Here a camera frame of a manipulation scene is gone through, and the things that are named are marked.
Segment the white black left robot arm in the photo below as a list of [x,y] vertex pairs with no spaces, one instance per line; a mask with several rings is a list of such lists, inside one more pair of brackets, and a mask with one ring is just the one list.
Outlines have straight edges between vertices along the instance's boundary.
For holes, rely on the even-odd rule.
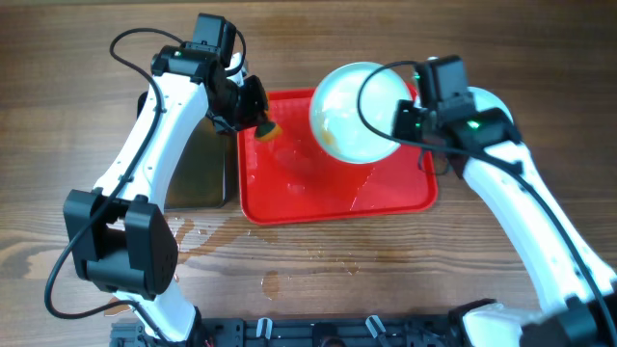
[[271,127],[266,93],[248,75],[245,58],[193,43],[164,47],[114,163],[90,192],[73,190],[65,201],[69,243],[58,261],[72,258],[80,279],[132,307],[158,345],[207,341],[201,313],[174,279],[178,245],[164,207],[178,161],[203,119],[222,134]]

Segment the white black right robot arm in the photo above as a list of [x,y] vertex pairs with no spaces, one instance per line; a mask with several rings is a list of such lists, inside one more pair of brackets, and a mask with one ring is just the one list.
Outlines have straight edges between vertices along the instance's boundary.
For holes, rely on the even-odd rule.
[[613,346],[616,273],[588,246],[540,177],[507,107],[466,97],[447,108],[401,100],[391,132],[444,152],[523,262],[540,311],[478,301],[450,313],[468,346]]

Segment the orange green sponge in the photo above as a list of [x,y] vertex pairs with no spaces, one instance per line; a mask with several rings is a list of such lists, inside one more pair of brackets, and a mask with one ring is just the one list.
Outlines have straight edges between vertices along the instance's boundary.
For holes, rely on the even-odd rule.
[[259,142],[269,142],[282,134],[282,128],[275,122],[268,120],[255,128],[254,137]]

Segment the light blue plate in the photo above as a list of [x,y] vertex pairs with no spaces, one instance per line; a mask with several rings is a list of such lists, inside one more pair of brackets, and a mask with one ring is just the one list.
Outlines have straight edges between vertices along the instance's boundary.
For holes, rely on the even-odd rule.
[[410,88],[393,70],[371,73],[380,65],[357,62],[328,74],[309,106],[309,126],[317,143],[335,159],[349,164],[381,161],[399,144],[374,134],[362,122],[390,134],[401,100],[413,100]]
[[485,89],[469,86],[468,90],[472,93],[476,110],[478,112],[487,111],[493,108],[500,109],[507,118],[514,123],[513,116],[505,105],[505,103],[497,97],[494,93],[491,93]]

